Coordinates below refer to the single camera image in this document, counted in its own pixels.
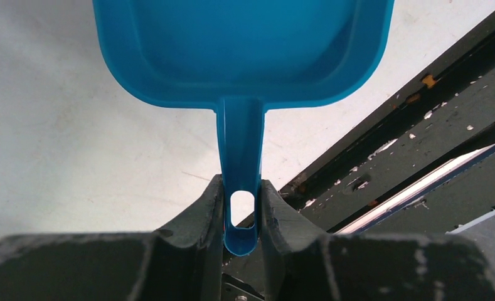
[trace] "handle hole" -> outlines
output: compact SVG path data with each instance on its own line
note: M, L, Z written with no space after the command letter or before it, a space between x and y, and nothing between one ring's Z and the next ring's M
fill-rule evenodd
M231 195L231 223L239 224L255 209L255 196L249 191L238 190Z

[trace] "white surface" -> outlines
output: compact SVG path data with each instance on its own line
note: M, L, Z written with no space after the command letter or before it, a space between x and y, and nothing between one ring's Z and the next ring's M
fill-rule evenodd
M263 178L290 181L495 10L397 0L371 79L323 108L266 116ZM0 236L153 230L219 173L215 116L144 104L101 57L89 0L0 0ZM238 220L251 212L240 206Z

